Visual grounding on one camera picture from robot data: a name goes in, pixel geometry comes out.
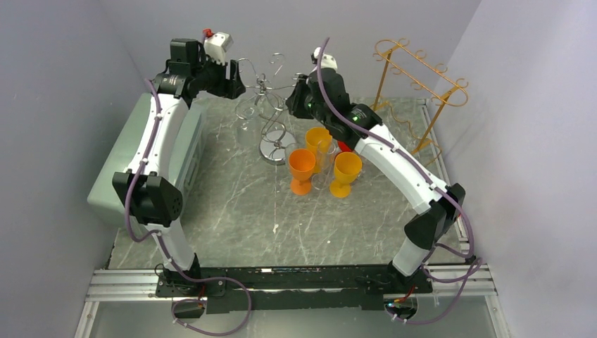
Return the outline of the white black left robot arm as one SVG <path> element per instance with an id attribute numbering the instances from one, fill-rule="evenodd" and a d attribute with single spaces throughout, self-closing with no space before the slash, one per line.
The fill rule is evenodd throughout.
<path id="1" fill-rule="evenodd" d="M 153 238 L 163 257 L 164 278 L 186 296 L 196 294 L 203 278 L 199 259 L 179 221 L 184 197 L 169 178 L 175 140 L 200 92 L 225 99 L 245 93 L 236 60 L 227 60 L 230 34 L 203 39 L 175 38 L 165 70 L 146 84 L 149 116 L 129 165 L 115 172 L 112 185 L 124 206 L 125 229 L 136 243 Z"/>

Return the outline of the green plastic storage box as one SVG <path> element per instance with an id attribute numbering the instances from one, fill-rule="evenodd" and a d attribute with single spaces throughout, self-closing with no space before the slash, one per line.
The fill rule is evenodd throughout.
<path id="1" fill-rule="evenodd" d="M 142 94 L 124 124 L 88 197 L 90 208 L 107 225 L 125 228 L 124 206 L 112 185 L 113 174 L 122 172 L 138 149 L 149 117 L 149 93 Z M 178 132 L 170 159 L 169 181 L 187 198 L 199 172 L 206 142 L 206 108 L 195 101 Z"/>

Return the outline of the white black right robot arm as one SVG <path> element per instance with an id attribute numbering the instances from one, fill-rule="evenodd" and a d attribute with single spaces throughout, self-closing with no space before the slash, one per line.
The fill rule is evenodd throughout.
<path id="1" fill-rule="evenodd" d="M 287 108 L 296 118 L 318 121 L 333 139 L 373 164 L 415 210 L 387 275 L 394 291 L 407 291 L 437 241 L 461 215 L 464 188 L 449 185 L 426 170 L 399 144 L 379 115 L 365 104 L 352 103 L 343 77 L 332 68 L 299 74 Z"/>

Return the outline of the clear ribbed wine glass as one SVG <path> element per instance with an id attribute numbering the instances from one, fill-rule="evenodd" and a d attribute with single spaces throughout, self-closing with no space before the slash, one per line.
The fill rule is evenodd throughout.
<path id="1" fill-rule="evenodd" d="M 260 111 L 257 106 L 239 108 L 236 112 L 236 141 L 241 147 L 249 148 L 257 145 L 259 140 Z"/>

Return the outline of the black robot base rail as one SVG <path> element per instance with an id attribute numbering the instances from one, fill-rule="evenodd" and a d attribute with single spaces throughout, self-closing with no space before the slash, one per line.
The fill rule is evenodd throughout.
<path id="1" fill-rule="evenodd" d="M 390 265 L 201 268 L 200 283 L 174 272 L 158 274 L 158 298 L 197 298 L 209 314 L 244 311 L 360 308 L 381 311 L 392 299 L 428 295 L 422 272 L 404 277 Z"/>

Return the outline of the orange plastic goblet back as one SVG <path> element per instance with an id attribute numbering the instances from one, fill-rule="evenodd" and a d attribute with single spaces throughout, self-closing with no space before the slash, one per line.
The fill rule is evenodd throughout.
<path id="1" fill-rule="evenodd" d="M 332 136 L 324 127 L 310 128 L 305 134 L 306 148 L 315 157 L 314 173 L 320 173 L 324 154 L 328 151 L 332 143 Z"/>

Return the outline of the red plastic goblet back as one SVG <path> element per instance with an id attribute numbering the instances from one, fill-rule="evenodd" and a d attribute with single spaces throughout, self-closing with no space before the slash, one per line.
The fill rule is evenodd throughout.
<path id="1" fill-rule="evenodd" d="M 340 152 L 352 152 L 352 150 L 343 142 L 337 141 Z"/>

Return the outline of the chrome wine glass rack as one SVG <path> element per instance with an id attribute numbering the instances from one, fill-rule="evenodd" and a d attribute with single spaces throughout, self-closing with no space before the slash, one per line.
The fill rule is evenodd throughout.
<path id="1" fill-rule="evenodd" d="M 260 157 L 270 165 L 285 165 L 291 148 L 298 144 L 295 135 L 283 121 L 283 115 L 287 111 L 286 99 L 278 93 L 290 86 L 274 85 L 275 78 L 283 68 L 285 60 L 284 54 L 274 53 L 271 55 L 269 64 L 276 67 L 271 76 L 267 76 L 264 72 L 258 72 L 247 58 L 238 60 L 239 64 L 250 65 L 255 82 L 245 86 L 253 94 L 237 103 L 234 114 L 236 115 L 239 108 L 252 105 L 258 107 L 260 111 L 259 140 L 256 146 L 249 147 L 249 149 L 255 149 Z"/>

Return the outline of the orange plastic goblet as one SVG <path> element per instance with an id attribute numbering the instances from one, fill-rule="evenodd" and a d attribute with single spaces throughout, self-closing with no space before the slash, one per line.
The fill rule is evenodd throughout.
<path id="1" fill-rule="evenodd" d="M 351 184 L 363 167 L 360 157 L 352 152 L 342 152 L 334 159 L 334 179 L 329 185 L 332 196 L 346 198 L 351 193 Z"/>
<path id="2" fill-rule="evenodd" d="M 311 176 L 315 169 L 315 155 L 307 149 L 296 149 L 288 157 L 289 172 L 292 180 L 291 191 L 299 196 L 308 194 L 312 189 Z"/>
<path id="3" fill-rule="evenodd" d="M 310 128 L 305 134 L 306 148 L 315 157 L 314 173 L 320 173 L 324 154 L 328 151 L 332 143 L 332 136 L 324 127 Z"/>

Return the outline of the aluminium frame rail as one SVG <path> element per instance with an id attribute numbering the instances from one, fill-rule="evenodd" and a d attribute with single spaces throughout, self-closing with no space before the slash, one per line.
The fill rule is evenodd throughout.
<path id="1" fill-rule="evenodd" d="M 245 309 L 291 310 L 360 308 L 364 311 L 397 308 L 400 316 L 417 297 L 481 296 L 498 337 L 509 337 L 491 272 L 486 265 L 469 273 L 466 264 L 429 265 L 425 272 L 399 277 L 383 264 L 203 268 L 200 282 L 165 277 L 152 270 L 97 270 L 90 283 L 77 337 L 91 334 L 99 304 L 110 301 L 191 300 L 187 311 L 196 315 L 198 303 L 212 314 Z"/>

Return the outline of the clear wine glass centre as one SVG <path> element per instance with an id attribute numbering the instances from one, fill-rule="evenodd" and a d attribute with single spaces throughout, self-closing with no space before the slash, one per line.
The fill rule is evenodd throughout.
<path id="1" fill-rule="evenodd" d="M 317 145 L 316 166 L 319 168 L 319 171 L 312 176 L 311 180 L 313 187 L 317 190 L 322 190 L 326 187 L 335 151 L 336 146 L 331 139 L 322 140 Z"/>

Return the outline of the gold wine glass rack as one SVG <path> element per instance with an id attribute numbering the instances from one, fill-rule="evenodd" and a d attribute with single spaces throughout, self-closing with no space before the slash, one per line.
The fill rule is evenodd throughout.
<path id="1" fill-rule="evenodd" d="M 451 75 L 446 62 L 430 58 L 425 49 L 412 47 L 405 37 L 379 39 L 372 56 L 382 64 L 382 72 L 371 107 L 374 111 L 386 111 L 408 131 L 412 155 L 427 153 L 426 166 L 438 163 L 444 150 L 434 127 L 446 108 L 461 108 L 469 102 L 469 81 Z M 404 108 L 398 106 L 406 99 L 413 101 L 414 108 L 422 109 L 422 127 L 416 126 Z"/>

